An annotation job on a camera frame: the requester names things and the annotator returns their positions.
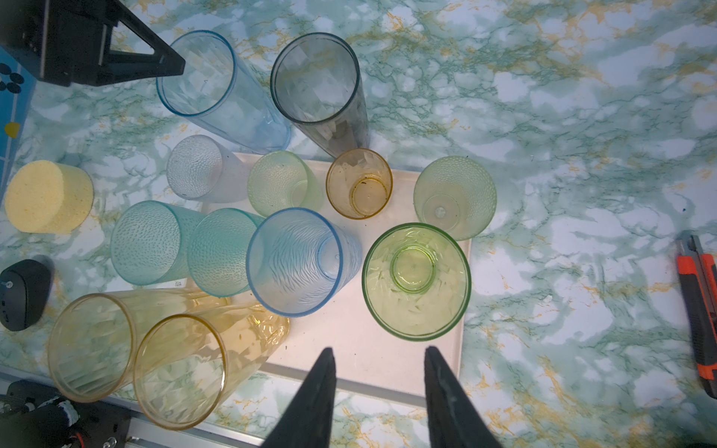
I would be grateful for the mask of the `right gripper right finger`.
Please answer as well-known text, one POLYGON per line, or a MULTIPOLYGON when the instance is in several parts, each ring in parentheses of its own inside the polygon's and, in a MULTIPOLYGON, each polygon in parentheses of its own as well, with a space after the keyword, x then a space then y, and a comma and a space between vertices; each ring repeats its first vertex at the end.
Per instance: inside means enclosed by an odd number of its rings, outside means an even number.
POLYGON ((502 447, 435 346, 426 349, 424 371, 431 447, 502 447))

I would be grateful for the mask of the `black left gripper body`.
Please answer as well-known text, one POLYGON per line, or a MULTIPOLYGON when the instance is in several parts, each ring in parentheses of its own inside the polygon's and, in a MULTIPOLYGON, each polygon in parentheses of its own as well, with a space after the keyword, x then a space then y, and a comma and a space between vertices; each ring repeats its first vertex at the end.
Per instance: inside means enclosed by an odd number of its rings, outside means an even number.
POLYGON ((180 76, 185 60, 120 1, 3 1, 1 47, 37 80, 105 86, 180 76), (124 24, 150 54, 111 48, 124 24))

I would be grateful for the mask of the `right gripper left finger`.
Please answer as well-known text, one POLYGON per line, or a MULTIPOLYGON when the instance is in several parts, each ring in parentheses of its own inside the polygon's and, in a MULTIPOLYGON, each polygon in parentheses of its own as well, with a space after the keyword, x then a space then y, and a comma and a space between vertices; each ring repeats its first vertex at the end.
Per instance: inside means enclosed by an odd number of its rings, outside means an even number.
POLYGON ((329 447, 335 392, 335 359, 326 347, 261 446, 329 447))

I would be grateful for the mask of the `tall olive yellow glass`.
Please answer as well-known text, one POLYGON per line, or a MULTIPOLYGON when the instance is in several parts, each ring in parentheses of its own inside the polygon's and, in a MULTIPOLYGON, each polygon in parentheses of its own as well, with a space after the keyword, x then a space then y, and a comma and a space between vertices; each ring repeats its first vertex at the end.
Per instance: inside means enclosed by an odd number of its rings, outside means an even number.
POLYGON ((145 416, 165 429, 203 422, 283 345, 291 322, 260 305, 225 305, 171 315, 143 339, 134 393, 145 416))

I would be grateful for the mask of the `green clear glass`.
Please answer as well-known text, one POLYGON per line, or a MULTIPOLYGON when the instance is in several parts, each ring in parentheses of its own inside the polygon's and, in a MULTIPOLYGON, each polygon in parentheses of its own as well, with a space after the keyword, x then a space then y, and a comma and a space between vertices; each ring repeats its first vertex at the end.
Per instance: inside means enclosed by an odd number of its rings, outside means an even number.
POLYGON ((383 233, 363 263, 361 287, 380 327, 406 341, 437 339, 463 318, 472 293, 468 259, 435 226, 410 222, 383 233))

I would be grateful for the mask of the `tall blue glass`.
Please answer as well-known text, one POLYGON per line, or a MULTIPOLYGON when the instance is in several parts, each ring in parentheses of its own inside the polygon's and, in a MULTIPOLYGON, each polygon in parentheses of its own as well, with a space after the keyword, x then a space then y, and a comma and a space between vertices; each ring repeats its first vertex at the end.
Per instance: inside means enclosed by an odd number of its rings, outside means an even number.
POLYGON ((184 58, 185 70, 156 79, 168 110, 252 153, 286 149, 291 126, 225 37, 192 31, 171 48, 184 58))

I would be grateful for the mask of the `light blue short glass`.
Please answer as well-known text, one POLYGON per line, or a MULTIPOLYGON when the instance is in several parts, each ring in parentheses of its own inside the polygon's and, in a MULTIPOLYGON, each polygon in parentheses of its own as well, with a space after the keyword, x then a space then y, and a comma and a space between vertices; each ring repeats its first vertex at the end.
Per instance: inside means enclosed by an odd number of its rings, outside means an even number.
POLYGON ((355 233, 302 207, 265 218, 246 254, 248 285, 255 298, 283 317, 315 313, 361 265, 362 247, 355 233))

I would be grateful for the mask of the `clear textured glass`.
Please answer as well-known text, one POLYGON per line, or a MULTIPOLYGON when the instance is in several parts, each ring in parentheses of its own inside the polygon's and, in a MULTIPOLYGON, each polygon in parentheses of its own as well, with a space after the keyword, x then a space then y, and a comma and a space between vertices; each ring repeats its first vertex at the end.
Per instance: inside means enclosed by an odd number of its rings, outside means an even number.
POLYGON ((248 197, 250 168, 209 136, 189 136, 171 151, 169 187, 177 196, 206 203, 234 203, 248 197))

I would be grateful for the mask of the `teal textured glass front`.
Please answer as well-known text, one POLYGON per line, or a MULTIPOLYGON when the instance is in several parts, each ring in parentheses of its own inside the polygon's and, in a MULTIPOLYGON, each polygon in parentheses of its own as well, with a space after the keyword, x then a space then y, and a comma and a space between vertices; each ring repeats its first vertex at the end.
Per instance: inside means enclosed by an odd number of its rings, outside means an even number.
POLYGON ((115 270, 138 286, 189 276, 190 237, 204 218, 198 211, 157 201, 131 206, 112 233, 110 255, 115 270))

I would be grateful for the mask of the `pale green textured glass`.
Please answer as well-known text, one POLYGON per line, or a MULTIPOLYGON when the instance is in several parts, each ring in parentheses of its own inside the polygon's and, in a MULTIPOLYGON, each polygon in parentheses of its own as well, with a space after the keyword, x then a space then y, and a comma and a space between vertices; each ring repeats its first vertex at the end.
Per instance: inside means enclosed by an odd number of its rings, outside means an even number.
POLYGON ((495 215, 497 199, 488 171, 479 162, 459 156, 440 158, 426 167, 413 196, 418 219, 457 241, 485 230, 495 215))

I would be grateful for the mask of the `light green textured glass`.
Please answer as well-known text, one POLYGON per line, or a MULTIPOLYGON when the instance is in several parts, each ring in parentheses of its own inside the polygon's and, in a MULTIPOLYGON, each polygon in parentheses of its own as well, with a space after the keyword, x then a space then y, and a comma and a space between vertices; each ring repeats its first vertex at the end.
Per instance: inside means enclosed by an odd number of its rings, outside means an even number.
POLYGON ((324 195, 319 180, 306 163, 286 150, 262 156, 251 168, 248 199, 263 217, 291 208, 319 212, 324 195))

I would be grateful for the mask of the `short amber glass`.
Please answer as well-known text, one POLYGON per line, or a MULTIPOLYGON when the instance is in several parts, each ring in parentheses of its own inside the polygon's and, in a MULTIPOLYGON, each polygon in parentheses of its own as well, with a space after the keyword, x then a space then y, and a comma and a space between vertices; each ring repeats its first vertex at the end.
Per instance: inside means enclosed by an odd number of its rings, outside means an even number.
POLYGON ((388 204, 393 175, 386 160, 371 149, 351 149, 334 160, 326 177, 332 207, 351 220, 366 220, 388 204))

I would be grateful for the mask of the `tall grey glass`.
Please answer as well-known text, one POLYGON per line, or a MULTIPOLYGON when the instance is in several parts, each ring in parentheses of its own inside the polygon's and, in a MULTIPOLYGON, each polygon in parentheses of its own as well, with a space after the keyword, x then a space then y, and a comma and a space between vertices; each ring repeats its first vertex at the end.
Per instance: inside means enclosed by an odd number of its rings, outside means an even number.
POLYGON ((270 93, 278 111, 330 156, 370 147, 360 63, 341 37, 311 33, 276 58, 270 93))

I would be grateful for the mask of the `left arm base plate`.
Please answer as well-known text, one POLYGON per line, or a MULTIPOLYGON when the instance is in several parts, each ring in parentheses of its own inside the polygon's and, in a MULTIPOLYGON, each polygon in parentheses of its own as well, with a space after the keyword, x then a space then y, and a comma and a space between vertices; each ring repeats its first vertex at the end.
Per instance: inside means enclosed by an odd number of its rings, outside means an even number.
POLYGON ((28 380, 9 384, 1 395, 3 447, 123 447, 131 420, 125 408, 71 401, 28 380))

